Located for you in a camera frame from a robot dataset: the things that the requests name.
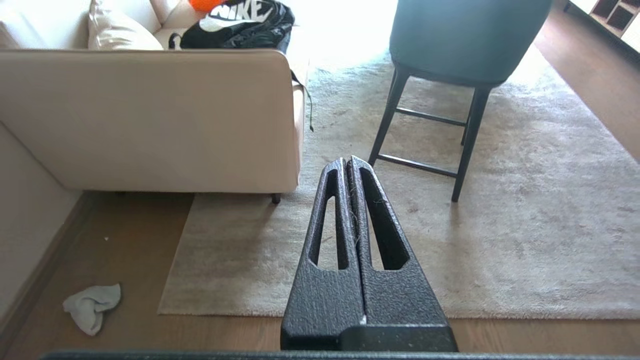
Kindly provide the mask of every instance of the wooden floor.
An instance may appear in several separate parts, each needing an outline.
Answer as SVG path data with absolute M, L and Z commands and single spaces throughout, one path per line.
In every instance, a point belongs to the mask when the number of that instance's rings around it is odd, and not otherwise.
M 576 7 L 556 0 L 534 41 L 542 55 L 636 160 L 640 159 L 640 56 Z
M 640 101 L 621 100 L 627 92 L 635 98 L 640 94 L 637 68 L 601 35 L 574 13 L 555 8 L 536 45 L 638 158 Z M 592 51 L 598 58 L 584 60 Z M 589 67 L 599 75 L 583 79 Z M 188 194 L 101 194 L 5 359 L 36 359 L 60 348 L 278 350 L 277 318 L 156 315 L 192 199 Z M 98 336 L 84 335 L 62 311 L 62 301 L 87 286 L 116 282 L 122 285 L 121 305 L 105 317 Z M 468 352 L 640 354 L 640 321 L 451 323 L 460 349 Z

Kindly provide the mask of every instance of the throw pillow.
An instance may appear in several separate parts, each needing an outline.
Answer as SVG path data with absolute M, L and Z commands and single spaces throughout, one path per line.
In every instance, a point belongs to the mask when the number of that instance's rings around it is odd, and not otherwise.
M 163 50 L 163 47 L 144 26 L 115 8 L 110 0 L 92 0 L 89 50 Z

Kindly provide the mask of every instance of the teal bar stool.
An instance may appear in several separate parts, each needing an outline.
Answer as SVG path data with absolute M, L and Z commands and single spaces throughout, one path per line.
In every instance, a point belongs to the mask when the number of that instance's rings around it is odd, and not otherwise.
M 389 43 L 395 66 L 369 164 L 377 159 L 456 178 L 457 202 L 489 93 L 516 69 L 542 27 L 552 0 L 398 0 Z M 410 76 L 474 88 L 467 121 L 398 108 Z M 394 113 L 464 127 L 457 172 L 380 154 Z

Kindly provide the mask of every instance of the sofa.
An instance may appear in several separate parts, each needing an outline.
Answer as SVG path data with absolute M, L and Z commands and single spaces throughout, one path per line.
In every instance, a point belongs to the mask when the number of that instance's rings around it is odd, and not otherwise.
M 205 14 L 114 0 L 165 49 Z M 301 169 L 308 52 L 89 51 L 90 0 L 0 0 L 0 121 L 66 188 L 285 193 Z

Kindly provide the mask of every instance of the wooden shelf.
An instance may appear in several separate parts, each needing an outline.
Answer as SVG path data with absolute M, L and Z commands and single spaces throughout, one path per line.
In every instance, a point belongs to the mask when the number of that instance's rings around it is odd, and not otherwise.
M 635 13 L 624 9 L 622 6 L 616 6 L 607 19 L 607 25 L 619 29 L 621 31 L 620 36 L 622 36 L 635 16 Z
M 634 6 L 634 5 L 626 3 L 624 1 L 620 1 L 618 3 L 618 6 L 620 6 L 621 8 L 625 9 L 626 11 L 628 11 L 628 12 L 630 12 L 632 14 L 636 14 L 636 13 L 638 13 L 638 10 L 640 10 L 640 7 Z
M 640 9 L 640 0 L 620 0 L 621 3 L 625 3 L 633 8 Z
M 598 0 L 591 13 L 601 16 L 606 20 L 616 8 L 617 4 L 618 0 Z
M 613 35 L 616 35 L 617 37 L 622 37 L 622 33 L 624 31 L 618 28 L 614 28 L 613 26 L 607 24 L 607 18 L 596 15 L 594 13 L 591 14 L 591 17 L 596 19 L 596 21 L 599 22 L 600 25 L 604 26 L 604 28 L 609 30 Z

